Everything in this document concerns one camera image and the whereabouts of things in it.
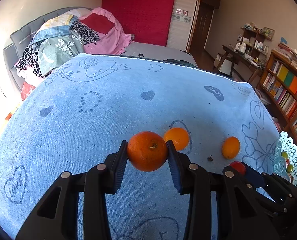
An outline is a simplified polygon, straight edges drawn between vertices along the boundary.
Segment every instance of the orange fruit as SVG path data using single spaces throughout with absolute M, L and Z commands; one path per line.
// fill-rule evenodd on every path
M 222 146 L 222 154 L 226 159 L 233 159 L 240 151 L 240 141 L 232 136 L 228 137 Z
M 129 140 L 127 157 L 138 170 L 155 171 L 167 159 L 166 143 L 161 136 L 154 132 L 140 132 Z
M 173 127 L 164 134 L 164 141 L 172 140 L 177 151 L 183 150 L 189 143 L 188 132 L 180 127 Z

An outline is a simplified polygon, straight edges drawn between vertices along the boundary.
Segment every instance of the yellow book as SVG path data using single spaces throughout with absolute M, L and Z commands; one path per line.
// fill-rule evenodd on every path
M 281 67 L 281 71 L 279 72 L 279 74 L 277 76 L 280 78 L 280 80 L 282 80 L 284 82 L 287 73 L 288 73 L 288 69 L 283 65 Z

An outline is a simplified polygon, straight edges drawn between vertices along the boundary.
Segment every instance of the screw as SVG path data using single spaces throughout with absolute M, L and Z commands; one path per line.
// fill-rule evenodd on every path
M 62 174 L 61 174 L 61 177 L 63 178 L 63 179 L 66 179 L 66 178 L 68 178 L 70 176 L 70 173 L 68 172 L 68 171 L 65 171 L 65 172 L 63 172 Z
M 191 170 L 197 170 L 198 169 L 198 165 L 195 164 L 195 163 L 191 163 L 189 166 L 188 166 Z
M 104 163 L 100 163 L 99 165 L 96 166 L 96 169 L 99 171 L 105 170 L 106 165 Z
M 234 173 L 232 171 L 226 171 L 225 172 L 225 176 L 228 178 L 233 178 L 234 177 Z

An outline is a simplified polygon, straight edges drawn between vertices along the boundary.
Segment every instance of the lace-patterned plastic basket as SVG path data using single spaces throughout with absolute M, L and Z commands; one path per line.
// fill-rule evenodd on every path
M 290 176 L 286 173 L 286 161 L 281 156 L 283 151 L 287 152 L 290 164 L 294 167 L 290 174 L 294 178 L 292 183 L 297 187 L 297 146 L 293 144 L 293 139 L 288 138 L 287 132 L 284 131 L 281 132 L 278 144 L 275 148 L 273 171 L 290 182 Z

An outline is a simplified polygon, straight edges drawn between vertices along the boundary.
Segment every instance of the brown wooden door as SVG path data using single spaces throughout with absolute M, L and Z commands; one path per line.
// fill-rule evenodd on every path
M 206 3 L 200 3 L 192 43 L 189 49 L 189 53 L 193 55 L 196 61 L 199 60 L 203 53 L 210 29 L 210 22 L 212 21 L 213 10 L 213 6 Z

